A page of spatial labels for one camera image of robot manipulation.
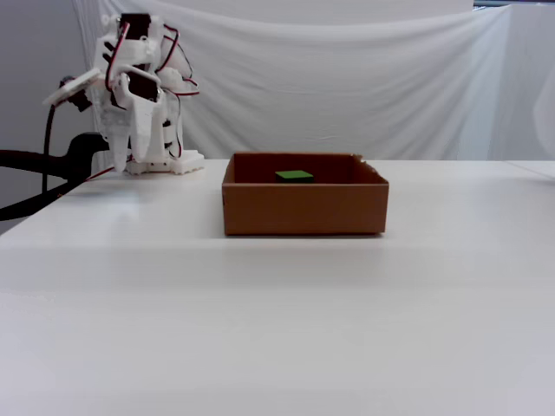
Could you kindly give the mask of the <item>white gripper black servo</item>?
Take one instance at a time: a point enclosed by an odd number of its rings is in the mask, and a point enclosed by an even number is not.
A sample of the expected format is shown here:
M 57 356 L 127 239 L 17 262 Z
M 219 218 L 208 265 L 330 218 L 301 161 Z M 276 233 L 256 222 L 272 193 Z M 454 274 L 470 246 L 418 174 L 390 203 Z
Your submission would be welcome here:
M 102 99 L 102 123 L 109 151 L 117 172 L 127 165 L 127 145 L 130 142 L 134 159 L 141 163 L 161 163 L 165 158 L 162 127 L 162 91 L 160 80 L 149 72 L 150 65 L 124 68 L 115 78 L 110 92 Z M 127 86 L 132 99 L 125 96 Z

